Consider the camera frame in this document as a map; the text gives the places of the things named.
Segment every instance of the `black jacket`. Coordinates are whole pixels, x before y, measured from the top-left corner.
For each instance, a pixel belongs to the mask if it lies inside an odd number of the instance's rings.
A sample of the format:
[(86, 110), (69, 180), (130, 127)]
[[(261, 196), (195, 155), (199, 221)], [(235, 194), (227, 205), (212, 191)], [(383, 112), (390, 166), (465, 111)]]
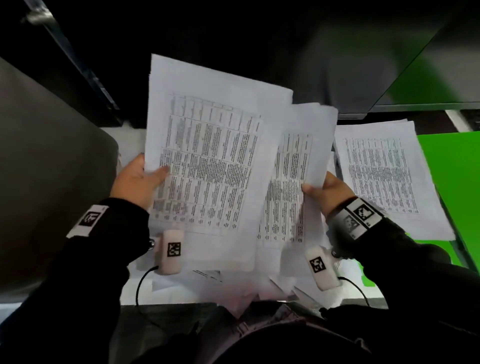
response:
[[(99, 204), (109, 208), (90, 235), (68, 239), (45, 281), (0, 326), (0, 363), (108, 362), (127, 265), (149, 247), (148, 213), (115, 198)], [(382, 290), (389, 310), (330, 309), (324, 312), (330, 328), (352, 340), (365, 339), (380, 357), (458, 358), (475, 351), (480, 279), (445, 257), (384, 219), (365, 235), (356, 258)]]

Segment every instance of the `black sleeve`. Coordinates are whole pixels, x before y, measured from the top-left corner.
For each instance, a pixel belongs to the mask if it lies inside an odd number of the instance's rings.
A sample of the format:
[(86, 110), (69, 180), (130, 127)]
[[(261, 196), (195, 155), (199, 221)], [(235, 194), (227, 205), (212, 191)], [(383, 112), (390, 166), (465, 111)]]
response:
[(335, 224), (335, 216), (355, 199), (342, 203), (329, 215), (329, 235), (340, 255), (363, 265), (364, 274), (382, 291), (389, 309), (479, 332), (478, 274), (452, 265), (440, 247), (414, 242), (387, 217), (356, 240), (351, 239), (345, 226), (338, 221)]
[(127, 265), (149, 247), (148, 213), (108, 198), (88, 237), (67, 239), (40, 287), (0, 326), (0, 362), (108, 362)]

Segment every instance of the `person's left hand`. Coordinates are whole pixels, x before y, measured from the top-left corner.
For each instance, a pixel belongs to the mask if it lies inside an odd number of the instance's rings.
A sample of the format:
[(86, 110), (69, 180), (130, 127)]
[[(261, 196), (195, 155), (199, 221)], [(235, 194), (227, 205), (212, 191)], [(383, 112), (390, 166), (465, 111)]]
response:
[(122, 169), (113, 183), (110, 197), (122, 198), (148, 210), (153, 203), (154, 190), (168, 176), (168, 166), (145, 173), (145, 155), (137, 155)]

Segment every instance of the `wire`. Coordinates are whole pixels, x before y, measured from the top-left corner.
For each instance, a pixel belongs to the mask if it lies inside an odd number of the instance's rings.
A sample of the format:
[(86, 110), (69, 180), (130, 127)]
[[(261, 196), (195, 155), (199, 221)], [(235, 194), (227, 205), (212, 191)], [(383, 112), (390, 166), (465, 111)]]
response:
[(142, 282), (144, 281), (144, 279), (145, 279), (145, 277), (147, 276), (148, 273), (153, 272), (154, 270), (157, 270), (157, 269), (158, 269), (158, 266), (151, 267), (148, 271), (145, 272), (145, 274), (143, 275), (143, 277), (140, 278), (140, 282), (138, 282), (138, 286), (137, 286), (137, 293), (135, 294), (135, 307), (137, 307), (138, 313), (139, 313), (141, 316), (143, 316), (145, 320), (147, 320), (147, 321), (148, 321), (149, 323), (151, 323), (153, 326), (158, 327), (160, 330), (163, 330), (163, 328), (162, 328), (159, 324), (157, 324), (156, 322), (150, 320), (150, 319), (148, 318), (148, 316), (141, 311), (140, 306), (139, 306), (139, 304), (138, 304), (138, 292), (140, 292), (140, 286), (142, 285)]
[(371, 307), (370, 303), (368, 302), (367, 296), (365, 296), (365, 294), (362, 292), (362, 290), (355, 283), (353, 283), (351, 280), (349, 280), (348, 278), (345, 278), (345, 277), (338, 277), (338, 279), (346, 280), (347, 282), (350, 282), (351, 284), (353, 284), (355, 286), (355, 288), (360, 291), (361, 295), (365, 299), (365, 302), (366, 302), (367, 306)]

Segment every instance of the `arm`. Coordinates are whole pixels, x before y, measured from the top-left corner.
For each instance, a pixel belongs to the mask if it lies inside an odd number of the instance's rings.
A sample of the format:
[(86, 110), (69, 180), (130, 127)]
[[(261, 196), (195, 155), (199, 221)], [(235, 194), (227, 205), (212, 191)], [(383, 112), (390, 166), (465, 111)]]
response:
[(352, 239), (335, 221), (357, 197), (332, 174), (323, 189), (306, 186), (304, 192), (315, 198), (327, 216), (334, 249), (363, 265), (391, 310), (478, 332), (480, 304), (475, 297), (480, 278), (476, 273), (450, 264), (448, 254), (437, 246), (415, 243), (386, 217)]
[(82, 362), (107, 362), (127, 265), (148, 250), (146, 208), (168, 173), (160, 169), (147, 176), (143, 164), (140, 155), (119, 174), (112, 197), (99, 203), (107, 209), (88, 236), (76, 235), (78, 224), (72, 229), (69, 235), (74, 236), (48, 277), (2, 323), (0, 361), (31, 356), (68, 361), (74, 356)]

